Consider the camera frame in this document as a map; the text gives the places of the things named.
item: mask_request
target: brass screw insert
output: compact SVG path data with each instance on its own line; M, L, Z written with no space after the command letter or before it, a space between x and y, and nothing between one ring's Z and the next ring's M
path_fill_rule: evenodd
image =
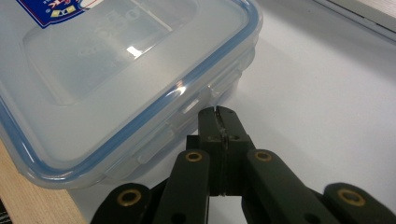
M263 151L258 151L254 154L254 157L256 157L257 160L259 161L271 161L272 156L271 154Z
M141 198L142 198L142 194L140 193L139 190L126 189L119 195L119 197L117 198L117 202L121 206L128 207L138 203Z
M349 203L354 206L364 206L366 200L364 200L359 193L350 189L339 189L337 191L338 197L340 197L344 202Z
M199 152L189 152L186 155L187 161L200 161L202 159L202 155Z

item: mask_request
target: label sticker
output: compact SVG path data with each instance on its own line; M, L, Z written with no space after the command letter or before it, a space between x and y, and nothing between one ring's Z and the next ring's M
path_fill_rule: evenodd
M67 21L103 0L17 0L41 28Z

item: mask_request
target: container lid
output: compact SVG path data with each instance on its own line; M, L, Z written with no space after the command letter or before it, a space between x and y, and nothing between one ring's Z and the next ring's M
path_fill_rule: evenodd
M60 16L73 1L41 2ZM0 3L2 137L43 187L99 178L98 164L122 157L120 144L260 19L247 0L104 0L83 9L43 29L25 1Z

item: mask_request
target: white table surface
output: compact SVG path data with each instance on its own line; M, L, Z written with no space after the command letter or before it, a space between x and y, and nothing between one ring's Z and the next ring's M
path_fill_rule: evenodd
M256 57L223 105L257 148L311 189L365 189L396 213L396 43L312 0L258 0ZM166 178L177 152L137 182ZM87 220L116 186L69 190ZM240 198L211 198L209 223L246 223Z

